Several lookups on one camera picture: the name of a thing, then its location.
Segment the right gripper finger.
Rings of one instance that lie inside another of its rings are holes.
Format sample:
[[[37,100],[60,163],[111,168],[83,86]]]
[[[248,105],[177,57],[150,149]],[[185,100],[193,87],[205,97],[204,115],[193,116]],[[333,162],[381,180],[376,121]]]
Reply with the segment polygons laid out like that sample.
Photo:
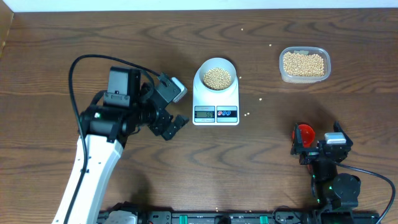
[[[344,138],[346,139],[346,145],[348,146],[353,146],[353,141],[348,137],[348,135],[343,131],[343,128],[341,127],[340,123],[338,121],[335,121],[333,124],[333,130],[335,133],[341,133]]]
[[[299,124],[296,123],[293,130],[293,143],[292,148],[290,150],[291,155],[301,154],[304,150],[301,130],[299,128]]]

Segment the red measuring scoop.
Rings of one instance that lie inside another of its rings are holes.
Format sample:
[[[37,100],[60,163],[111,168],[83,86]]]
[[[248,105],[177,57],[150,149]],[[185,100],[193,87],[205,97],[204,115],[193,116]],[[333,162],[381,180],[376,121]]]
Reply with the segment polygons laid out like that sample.
[[[295,125],[298,126],[298,129],[300,130],[300,136],[302,139],[303,147],[310,148],[315,139],[315,131],[308,123],[296,123]],[[295,131],[295,126],[294,126],[294,129],[292,131],[292,144],[293,145],[294,145],[295,133],[296,133],[296,131]],[[301,165],[306,165],[307,169],[308,169],[308,173],[310,175],[312,175],[313,171],[312,171],[312,166],[308,162],[308,155],[304,154],[304,153],[301,153],[299,155],[295,154],[293,145],[290,150],[290,154],[293,156],[299,156],[299,163]]]

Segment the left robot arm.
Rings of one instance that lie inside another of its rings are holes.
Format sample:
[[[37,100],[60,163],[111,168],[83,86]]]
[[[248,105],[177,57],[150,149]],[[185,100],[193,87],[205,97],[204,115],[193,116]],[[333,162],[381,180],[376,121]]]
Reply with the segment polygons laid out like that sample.
[[[155,136],[171,140],[189,118],[166,111],[187,88],[175,77],[159,75],[141,83],[145,70],[111,67],[107,90],[95,95],[78,115],[81,136],[76,157],[54,223],[96,223],[109,178],[127,139],[147,126]]]

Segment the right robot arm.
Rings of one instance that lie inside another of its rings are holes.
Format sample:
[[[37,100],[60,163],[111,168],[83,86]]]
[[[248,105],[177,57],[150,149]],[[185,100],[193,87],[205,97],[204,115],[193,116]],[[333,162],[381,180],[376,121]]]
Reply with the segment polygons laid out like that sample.
[[[352,140],[337,121],[333,132],[326,133],[315,147],[304,146],[304,133],[298,124],[294,126],[290,153],[298,155],[299,163],[310,169],[318,208],[304,215],[302,223],[353,223],[352,209],[358,206],[361,181],[355,175],[337,171],[340,162],[348,157]]]

